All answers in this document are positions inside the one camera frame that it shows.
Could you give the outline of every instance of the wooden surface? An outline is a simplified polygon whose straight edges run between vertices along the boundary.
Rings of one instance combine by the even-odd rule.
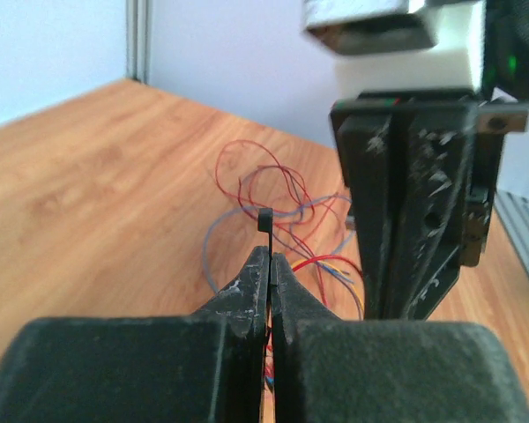
[[[297,168],[313,197],[342,190],[334,151],[130,81],[0,129],[0,355],[39,316],[187,314],[207,301],[202,240],[235,207],[216,189],[213,167],[237,138]],[[236,189],[238,176],[263,163],[261,152],[234,149],[222,179]],[[271,174],[257,199],[278,205],[285,191]],[[346,212],[342,202],[336,209]],[[330,252],[340,229],[329,217],[312,248]],[[242,215],[220,226],[209,248],[218,284],[265,243]],[[354,241],[344,254],[357,257]],[[317,293],[312,270],[299,278]],[[348,292],[325,284],[332,308],[355,318]],[[481,265],[463,270],[432,318],[492,329],[529,397],[529,281],[496,217]]]

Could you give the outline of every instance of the white wall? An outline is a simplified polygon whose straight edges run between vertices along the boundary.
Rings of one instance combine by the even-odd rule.
[[[151,85],[333,145],[333,59],[301,34],[302,0],[153,2]],[[499,185],[529,197],[529,134],[510,136]]]
[[[124,0],[0,0],[0,124],[125,76]]]

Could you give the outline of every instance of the green light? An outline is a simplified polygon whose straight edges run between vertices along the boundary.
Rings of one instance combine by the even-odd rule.
[[[515,71],[518,69],[518,59],[515,56],[510,56],[509,65],[511,75],[515,75]]]

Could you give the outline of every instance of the blue wire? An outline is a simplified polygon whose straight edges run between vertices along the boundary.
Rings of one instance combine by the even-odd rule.
[[[328,200],[328,199],[331,199],[331,198],[341,198],[341,199],[347,200],[349,203],[351,203],[351,199],[349,197],[345,197],[345,196],[325,196],[325,197],[317,198],[314,201],[311,201],[309,203],[302,204],[301,206],[296,208],[294,211],[290,211],[290,212],[286,212],[286,213],[274,213],[274,216],[277,217],[277,218],[287,218],[287,217],[290,217],[290,216],[295,216],[297,214],[302,213],[304,209],[309,208],[312,205],[321,203],[321,202],[323,202],[325,200]],[[259,208],[260,207],[253,206],[253,205],[248,205],[248,206],[243,206],[243,207],[239,207],[239,208],[227,211],[227,212],[223,213],[221,216],[219,216],[210,225],[210,227],[208,228],[208,231],[206,232],[205,237],[204,237],[204,242],[202,244],[202,267],[204,268],[205,278],[207,279],[208,284],[210,285],[210,287],[212,288],[214,293],[218,293],[220,290],[219,290],[218,286],[215,284],[215,282],[214,282],[214,280],[212,278],[212,275],[210,274],[210,265],[208,263],[208,257],[207,257],[208,243],[210,241],[210,237],[212,236],[212,232],[214,231],[216,226],[218,226],[223,220],[229,218],[230,216],[233,216],[233,215],[235,215],[237,213],[240,213],[240,212],[253,212],[253,211],[258,210]],[[308,258],[302,252],[298,251],[297,249],[295,249],[295,248],[291,247],[290,245],[286,244],[285,242],[283,242],[276,234],[273,234],[273,236],[274,236],[274,239],[276,241],[278,241],[280,244],[282,244],[284,247],[294,251],[295,253],[299,254],[300,256],[303,256],[304,258]],[[353,238],[353,233],[350,233],[346,237],[346,239],[343,240],[335,250],[333,250],[333,254],[337,254],[338,252],[340,252],[346,246],[346,244],[351,240],[351,238]],[[305,248],[302,245],[300,245],[300,243],[298,241],[296,241],[296,242],[299,244],[300,248],[305,250]],[[344,279],[346,282],[353,283],[351,279],[346,278],[343,275],[340,275],[339,273],[337,273],[332,268],[330,268],[328,266],[325,266],[323,264],[319,264],[319,265],[323,269],[328,271],[331,275],[333,275],[335,278],[337,278],[338,280]]]

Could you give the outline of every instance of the wooden table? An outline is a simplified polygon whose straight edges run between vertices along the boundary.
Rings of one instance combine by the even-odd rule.
[[[213,168],[237,138],[297,168],[314,197],[343,189],[334,151],[130,81],[0,129],[0,355],[39,316],[187,314],[207,301],[202,240],[235,207],[216,189]],[[255,150],[232,151],[225,185],[236,189],[237,177],[264,160]],[[271,202],[285,189],[271,174],[257,193]],[[336,209],[343,214],[345,204]],[[250,219],[227,222],[209,248],[221,286],[266,243]],[[331,217],[310,245],[329,252],[340,236]],[[344,254],[357,257],[354,241]],[[299,277],[317,294],[312,270]],[[332,279],[325,284],[331,307],[355,318],[348,292]],[[495,216],[481,265],[463,270],[432,318],[491,328],[529,397],[529,281]]]

